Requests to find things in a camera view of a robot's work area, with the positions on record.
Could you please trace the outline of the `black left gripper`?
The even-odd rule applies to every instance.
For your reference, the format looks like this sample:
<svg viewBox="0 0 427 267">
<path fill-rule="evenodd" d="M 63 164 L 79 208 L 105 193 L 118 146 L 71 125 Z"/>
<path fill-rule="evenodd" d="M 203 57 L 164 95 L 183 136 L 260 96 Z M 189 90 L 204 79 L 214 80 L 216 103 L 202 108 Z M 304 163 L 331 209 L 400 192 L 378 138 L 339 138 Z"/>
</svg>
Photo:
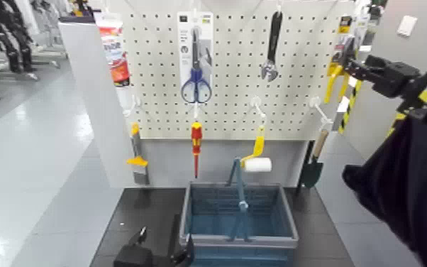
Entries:
<svg viewBox="0 0 427 267">
<path fill-rule="evenodd" d="M 130 245 L 125 245 L 113 260 L 114 267 L 168 267 L 191 266 L 195 259 L 194 240 L 191 234 L 187 235 L 186 246 L 172 254 L 172 262 L 166 256 L 159 256 L 151 249 L 141 245 L 147 239 L 146 226 L 142 227 L 129 240 Z"/>
</svg>

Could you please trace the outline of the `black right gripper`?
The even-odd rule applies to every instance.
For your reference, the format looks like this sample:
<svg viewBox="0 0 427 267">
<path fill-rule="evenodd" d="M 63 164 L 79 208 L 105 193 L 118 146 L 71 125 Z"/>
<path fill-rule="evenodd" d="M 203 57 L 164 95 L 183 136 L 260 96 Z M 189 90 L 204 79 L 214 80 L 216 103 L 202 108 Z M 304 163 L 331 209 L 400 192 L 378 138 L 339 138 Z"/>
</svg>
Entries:
<svg viewBox="0 0 427 267">
<path fill-rule="evenodd" d="M 365 64 L 349 58 L 345 71 L 349 74 L 348 84 L 351 87 L 366 80 L 373 84 L 374 91 L 387 98 L 402 95 L 409 81 L 421 76 L 419 69 L 404 62 L 392 62 L 373 55 L 366 58 Z"/>
</svg>

